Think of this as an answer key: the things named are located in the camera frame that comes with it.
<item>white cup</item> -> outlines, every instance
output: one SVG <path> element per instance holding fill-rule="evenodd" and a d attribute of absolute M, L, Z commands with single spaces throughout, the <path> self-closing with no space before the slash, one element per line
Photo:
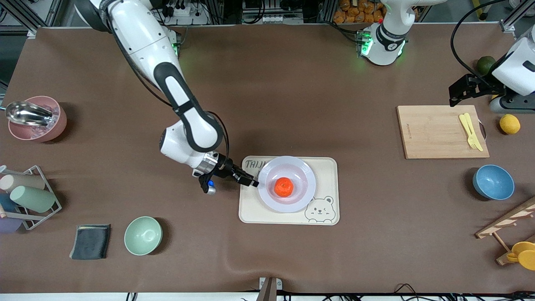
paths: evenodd
<path fill-rule="evenodd" d="M 30 186 L 44 189 L 44 180 L 41 176 L 32 175 L 5 175 L 0 179 L 0 189 L 10 193 L 18 186 Z"/>

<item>mug handle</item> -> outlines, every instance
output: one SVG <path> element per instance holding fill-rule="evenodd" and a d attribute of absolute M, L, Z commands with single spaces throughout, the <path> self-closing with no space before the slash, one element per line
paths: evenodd
<path fill-rule="evenodd" d="M 509 254 L 507 254 L 507 260 L 509 260 L 511 262 L 518 262 L 518 255 L 516 255 L 514 253 L 509 253 Z"/>

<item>orange fruit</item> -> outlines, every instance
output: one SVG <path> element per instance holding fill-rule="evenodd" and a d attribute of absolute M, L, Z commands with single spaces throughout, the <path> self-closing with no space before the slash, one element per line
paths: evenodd
<path fill-rule="evenodd" d="M 289 197 L 294 191 L 294 183 L 288 178 L 279 178 L 275 182 L 275 193 L 281 198 Z"/>

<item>green bowl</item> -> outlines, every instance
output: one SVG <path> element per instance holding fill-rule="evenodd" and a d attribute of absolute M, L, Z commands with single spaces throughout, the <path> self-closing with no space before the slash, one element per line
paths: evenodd
<path fill-rule="evenodd" d="M 125 231 L 126 249 L 134 255 L 147 255 L 162 241 L 162 226 L 150 216 L 133 220 Z"/>

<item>gray towel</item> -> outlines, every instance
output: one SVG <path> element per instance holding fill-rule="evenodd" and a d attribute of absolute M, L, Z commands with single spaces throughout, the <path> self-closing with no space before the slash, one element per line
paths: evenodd
<path fill-rule="evenodd" d="M 106 258 L 110 225 L 78 225 L 71 259 L 90 260 Z"/>

